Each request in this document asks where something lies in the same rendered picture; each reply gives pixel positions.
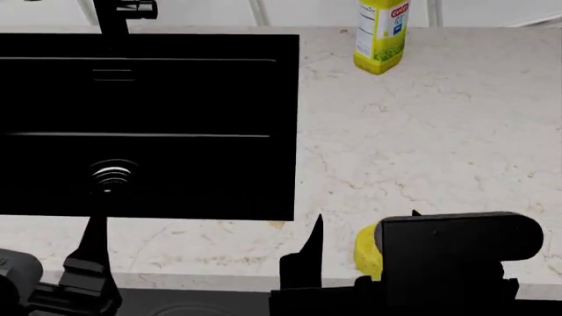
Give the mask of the black sink faucet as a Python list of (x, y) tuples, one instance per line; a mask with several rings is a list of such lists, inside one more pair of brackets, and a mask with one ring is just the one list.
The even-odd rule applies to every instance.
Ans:
[(108, 36), (128, 34), (127, 20), (156, 20), (156, 0), (93, 0), (101, 33)]

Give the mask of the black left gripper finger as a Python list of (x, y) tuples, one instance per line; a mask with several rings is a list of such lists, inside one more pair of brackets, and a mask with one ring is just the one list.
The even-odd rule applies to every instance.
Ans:
[(63, 263), (64, 268), (108, 268), (107, 218), (89, 218), (78, 248)]

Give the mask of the yellow sponge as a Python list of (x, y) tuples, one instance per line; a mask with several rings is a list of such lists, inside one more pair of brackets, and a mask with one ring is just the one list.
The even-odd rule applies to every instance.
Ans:
[(377, 224), (362, 228), (354, 245), (353, 260), (357, 270), (365, 276), (371, 276), (373, 281), (379, 281), (382, 276), (383, 260), (376, 244), (375, 231)]

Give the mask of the metal sink drain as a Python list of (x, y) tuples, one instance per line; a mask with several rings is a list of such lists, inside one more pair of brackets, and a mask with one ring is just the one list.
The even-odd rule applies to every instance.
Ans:
[(93, 194), (129, 194), (138, 174), (139, 165), (130, 160), (111, 159), (89, 166), (90, 188)]

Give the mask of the black kitchen sink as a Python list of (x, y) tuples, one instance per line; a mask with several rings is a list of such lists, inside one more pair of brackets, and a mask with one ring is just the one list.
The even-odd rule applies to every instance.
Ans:
[[(294, 218), (296, 34), (0, 33), (0, 215)], [(89, 166), (139, 165), (125, 195)]]

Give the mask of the yellow cooking oil bottle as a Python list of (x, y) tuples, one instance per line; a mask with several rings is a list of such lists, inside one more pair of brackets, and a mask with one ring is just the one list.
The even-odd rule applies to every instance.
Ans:
[(410, 0), (358, 0), (354, 64), (381, 75), (400, 62), (406, 41)]

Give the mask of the white metal leg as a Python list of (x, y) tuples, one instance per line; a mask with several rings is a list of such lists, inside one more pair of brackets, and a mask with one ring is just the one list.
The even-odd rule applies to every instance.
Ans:
[(263, 0), (248, 0), (253, 18), (258, 27), (269, 27), (270, 20)]
[(98, 26), (97, 13), (93, 0), (76, 0), (90, 25)]
[(442, 0), (427, 0), (427, 20), (429, 27), (443, 27), (443, 4)]

